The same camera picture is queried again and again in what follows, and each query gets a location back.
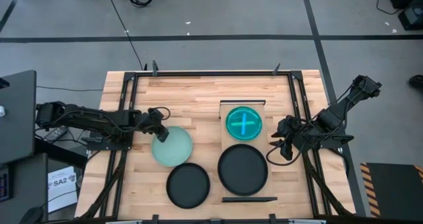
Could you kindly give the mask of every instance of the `black floor stripe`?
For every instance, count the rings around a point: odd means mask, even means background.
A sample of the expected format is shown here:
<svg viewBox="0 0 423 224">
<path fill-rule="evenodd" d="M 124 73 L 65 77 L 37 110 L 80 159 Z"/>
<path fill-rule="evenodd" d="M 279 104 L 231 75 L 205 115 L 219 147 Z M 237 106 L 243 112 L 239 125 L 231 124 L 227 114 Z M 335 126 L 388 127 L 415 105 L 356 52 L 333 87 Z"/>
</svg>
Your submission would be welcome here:
<svg viewBox="0 0 423 224">
<path fill-rule="evenodd" d="M 171 42 L 171 41 L 203 41 L 203 40 L 423 40 L 422 35 L 197 35 L 197 36 L 131 36 L 133 42 Z M 64 42 L 127 42 L 126 36 L 97 36 L 97 37 L 56 37 L 56 38 L 2 38 L 0 43 L 64 43 Z M 327 65 L 324 53 L 320 50 L 319 59 Z"/>
<path fill-rule="evenodd" d="M 317 30 L 317 24 L 316 24 L 315 16 L 313 14 L 313 10 L 311 8 L 310 0 L 304 0 L 304 5 L 305 5 L 307 16 L 309 18 L 311 32 L 313 33 L 313 39 L 316 45 L 319 62 L 321 64 L 323 79 L 325 80 L 328 97 L 331 102 L 334 102 L 336 100 L 336 94 L 333 87 L 332 79 L 330 77 L 330 72 L 327 65 L 325 52 L 323 51 L 321 37 L 319 36 L 319 31 Z M 350 152 L 350 148 L 348 144 L 344 145 L 342 153 L 346 156 L 348 163 L 353 164 L 352 158 L 351 158 L 351 152 Z M 356 208 L 356 213 L 358 215 L 365 216 L 364 203 L 362 200 L 362 196 L 360 194 L 360 189 L 358 187 L 358 179 L 356 176 L 354 166 L 350 169 L 350 172 L 348 174 L 348 182 L 350 183 L 350 189 L 351 189 L 351 193 L 352 193 L 352 197 L 354 201 L 354 206 Z"/>
<path fill-rule="evenodd" d="M 132 42 L 169 42 L 198 40 L 313 40 L 312 35 L 199 35 L 199 36 L 131 36 Z M 63 37 L 63 38 L 0 38 L 2 43 L 50 42 L 127 42 L 127 36 Z"/>
<path fill-rule="evenodd" d="M 320 41 L 319 31 L 317 30 L 317 24 L 316 24 L 315 16 L 313 14 L 313 10 L 311 9 L 310 0 L 304 0 L 304 5 L 305 5 L 305 10 L 307 12 L 307 16 L 309 17 L 311 33 L 313 34 L 313 37 L 314 37 L 317 55 L 319 57 L 328 97 L 331 102 L 334 102 L 336 100 L 335 89 L 333 87 L 332 79 L 330 77 L 328 64 L 326 61 L 325 53 L 323 51 L 322 42 Z"/>
<path fill-rule="evenodd" d="M 319 36 L 320 40 L 421 40 L 423 34 L 415 35 L 327 35 Z"/>
<path fill-rule="evenodd" d="M 1 18 L 1 21 L 0 21 L 0 32 L 5 27 L 6 22 L 9 19 L 10 15 L 12 14 L 12 11 L 15 8 L 15 6 L 16 6 L 17 3 L 18 3 L 18 0 L 13 0 L 12 3 L 7 8 L 5 14 L 3 15 L 3 18 Z"/>
</svg>

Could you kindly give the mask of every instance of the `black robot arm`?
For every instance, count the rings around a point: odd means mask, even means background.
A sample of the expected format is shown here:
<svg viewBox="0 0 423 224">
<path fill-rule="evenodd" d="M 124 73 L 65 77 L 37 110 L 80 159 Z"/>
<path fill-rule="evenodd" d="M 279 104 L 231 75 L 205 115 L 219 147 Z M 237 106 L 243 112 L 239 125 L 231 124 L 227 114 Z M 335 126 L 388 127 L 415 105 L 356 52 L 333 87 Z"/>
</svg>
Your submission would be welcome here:
<svg viewBox="0 0 423 224">
<path fill-rule="evenodd" d="M 278 123 L 278 131 L 272 137 L 283 137 L 284 140 L 271 142 L 275 146 L 266 156 L 268 162 L 274 165 L 290 165 L 296 158 L 286 164 L 278 164 L 269 160 L 269 154 L 276 148 L 280 149 L 280 154 L 288 161 L 292 160 L 292 145 L 299 154 L 303 155 L 306 171 L 313 177 L 330 204 L 339 215 L 351 215 L 329 190 L 324 180 L 318 175 L 308 156 L 310 149 L 320 148 L 340 148 L 343 144 L 351 141 L 352 135 L 344 135 L 347 125 L 347 113 L 359 101 L 379 96 L 382 84 L 376 83 L 367 76 L 357 76 L 348 88 L 350 93 L 338 104 L 331 104 L 327 109 L 321 110 L 311 120 L 303 120 L 293 116 L 287 116 Z"/>
<path fill-rule="evenodd" d="M 163 114 L 158 108 L 149 108 L 144 113 L 139 110 L 106 112 L 74 104 L 47 102 L 37 104 L 36 109 L 38 113 L 35 123 L 45 129 L 68 126 L 97 131 L 112 141 L 119 141 L 133 131 L 154 133 L 162 142 L 169 134 L 161 124 Z"/>
</svg>

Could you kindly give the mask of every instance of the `teal lid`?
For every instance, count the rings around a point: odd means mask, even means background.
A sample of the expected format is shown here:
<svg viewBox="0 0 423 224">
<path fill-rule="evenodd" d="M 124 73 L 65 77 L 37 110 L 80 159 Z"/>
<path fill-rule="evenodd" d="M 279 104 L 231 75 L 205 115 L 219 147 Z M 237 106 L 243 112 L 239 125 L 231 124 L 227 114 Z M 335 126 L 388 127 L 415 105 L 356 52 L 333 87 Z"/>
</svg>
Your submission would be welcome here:
<svg viewBox="0 0 423 224">
<path fill-rule="evenodd" d="M 185 162 L 192 152 L 190 134 L 180 127 L 168 127 L 169 135 L 161 142 L 154 135 L 151 152 L 154 159 L 166 167 L 175 167 Z"/>
<path fill-rule="evenodd" d="M 260 134 L 262 119 L 254 109 L 240 106 L 228 113 L 226 129 L 235 139 L 250 141 Z"/>
</svg>

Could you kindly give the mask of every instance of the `white paper sign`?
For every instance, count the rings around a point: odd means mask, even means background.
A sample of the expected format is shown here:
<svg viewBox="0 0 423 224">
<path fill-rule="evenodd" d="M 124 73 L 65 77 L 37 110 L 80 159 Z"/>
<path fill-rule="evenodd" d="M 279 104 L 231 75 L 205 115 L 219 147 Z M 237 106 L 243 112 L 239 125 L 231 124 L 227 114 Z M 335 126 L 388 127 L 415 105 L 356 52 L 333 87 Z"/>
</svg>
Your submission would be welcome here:
<svg viewBox="0 0 423 224">
<path fill-rule="evenodd" d="M 48 200 L 51 200 L 48 202 L 49 213 L 78 202 L 75 185 L 76 180 L 77 176 L 73 172 L 73 167 L 48 173 Z"/>
</svg>

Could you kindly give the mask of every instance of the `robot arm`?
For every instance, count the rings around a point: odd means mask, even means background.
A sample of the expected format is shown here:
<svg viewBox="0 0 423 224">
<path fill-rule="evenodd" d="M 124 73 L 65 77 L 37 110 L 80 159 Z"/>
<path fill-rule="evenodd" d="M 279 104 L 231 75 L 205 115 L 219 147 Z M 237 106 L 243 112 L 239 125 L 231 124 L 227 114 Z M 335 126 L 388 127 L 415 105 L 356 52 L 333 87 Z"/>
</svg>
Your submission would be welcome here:
<svg viewBox="0 0 423 224">
<path fill-rule="evenodd" d="M 350 86 L 350 94 L 339 103 L 321 110 L 315 119 L 306 121 L 287 116 L 281 120 L 272 137 L 283 137 L 285 140 L 280 139 L 270 144 L 281 147 L 280 154 L 289 161 L 292 160 L 292 145 L 302 153 L 313 148 L 340 148 L 340 145 L 354 138 L 341 134 L 346 128 L 347 112 L 359 101 L 379 96 L 381 86 L 381 83 L 376 83 L 367 76 L 357 76 Z"/>
<path fill-rule="evenodd" d="M 119 141 L 126 133 L 133 131 L 154 133 L 162 142 L 169 134 L 161 124 L 163 114 L 157 108 L 149 108 L 144 113 L 139 110 L 105 112 L 74 104 L 47 102 L 37 104 L 36 109 L 35 123 L 45 129 L 68 126 L 97 131 L 112 141 Z"/>
</svg>

